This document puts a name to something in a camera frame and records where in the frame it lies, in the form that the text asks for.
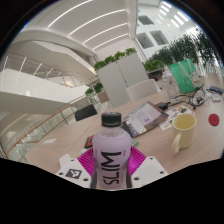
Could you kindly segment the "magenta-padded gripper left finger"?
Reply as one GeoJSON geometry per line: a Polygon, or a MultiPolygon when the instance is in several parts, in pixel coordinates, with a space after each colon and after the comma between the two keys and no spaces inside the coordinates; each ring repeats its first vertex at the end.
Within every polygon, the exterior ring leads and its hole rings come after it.
{"type": "Polygon", "coordinates": [[[56,175],[84,188],[95,188],[97,176],[93,149],[84,150],[78,158],[65,154],[59,159],[60,169],[56,175]]]}

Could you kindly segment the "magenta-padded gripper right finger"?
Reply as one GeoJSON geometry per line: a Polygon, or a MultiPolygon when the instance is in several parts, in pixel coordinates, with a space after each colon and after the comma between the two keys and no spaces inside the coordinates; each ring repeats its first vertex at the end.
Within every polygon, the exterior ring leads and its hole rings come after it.
{"type": "Polygon", "coordinates": [[[129,187],[143,187],[167,175],[167,171],[154,156],[146,157],[137,148],[131,148],[128,161],[129,187]]]}

